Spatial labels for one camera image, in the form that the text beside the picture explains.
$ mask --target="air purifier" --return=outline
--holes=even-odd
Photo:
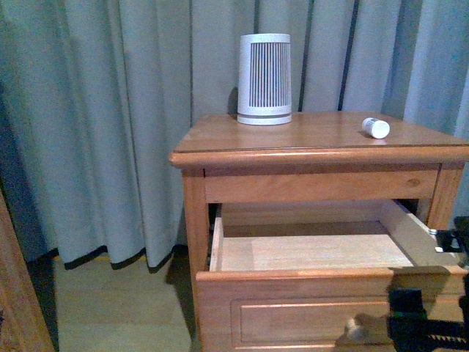
[[[238,122],[280,125],[292,120],[290,36],[241,37]]]

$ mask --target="curtain fold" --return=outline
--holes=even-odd
[[[240,36],[292,38],[293,110],[372,110],[469,138],[469,3],[0,0],[0,79],[49,249],[156,266],[184,241],[168,154],[237,110]],[[454,215],[469,214],[469,172]]]

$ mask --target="nightstand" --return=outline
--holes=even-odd
[[[390,134],[361,132],[366,117]],[[447,227],[468,141],[372,112],[277,126],[220,114],[202,117],[170,160],[182,170],[205,352],[394,351],[394,287],[421,288],[430,318],[462,319],[467,271],[435,252],[428,229]],[[427,199],[426,224],[393,199]]]

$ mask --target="table leg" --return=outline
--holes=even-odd
[[[441,164],[426,221],[430,229],[448,227],[463,169],[464,163]]]
[[[191,265],[191,283],[193,305],[197,331],[199,331],[199,305],[197,301],[196,274],[207,270],[208,253],[208,204],[205,201],[204,170],[184,170],[185,223],[189,247],[189,263]]]

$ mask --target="drawer knob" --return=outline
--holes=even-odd
[[[347,321],[346,325],[347,338],[353,342],[364,342],[368,337],[366,327],[361,325],[357,318]]]

